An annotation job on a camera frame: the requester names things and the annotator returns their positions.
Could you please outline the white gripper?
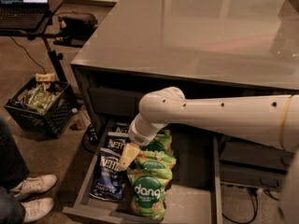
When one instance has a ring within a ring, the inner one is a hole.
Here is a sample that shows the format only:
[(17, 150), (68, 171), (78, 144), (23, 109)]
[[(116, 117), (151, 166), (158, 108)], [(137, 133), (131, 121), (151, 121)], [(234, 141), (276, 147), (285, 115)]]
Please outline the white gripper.
[(119, 170), (125, 171), (140, 152), (139, 146), (146, 146), (156, 135), (156, 129), (148, 123), (133, 121), (129, 128), (128, 143), (120, 157)]

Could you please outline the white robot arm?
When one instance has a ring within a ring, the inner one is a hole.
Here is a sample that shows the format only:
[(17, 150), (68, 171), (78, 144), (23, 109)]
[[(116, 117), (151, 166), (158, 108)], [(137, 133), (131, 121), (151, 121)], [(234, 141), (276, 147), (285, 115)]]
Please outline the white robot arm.
[(119, 168), (126, 170), (157, 132), (170, 123), (223, 133), (294, 154), (278, 203), (276, 224), (299, 223), (299, 96), (187, 99), (169, 87), (145, 94), (129, 128)]

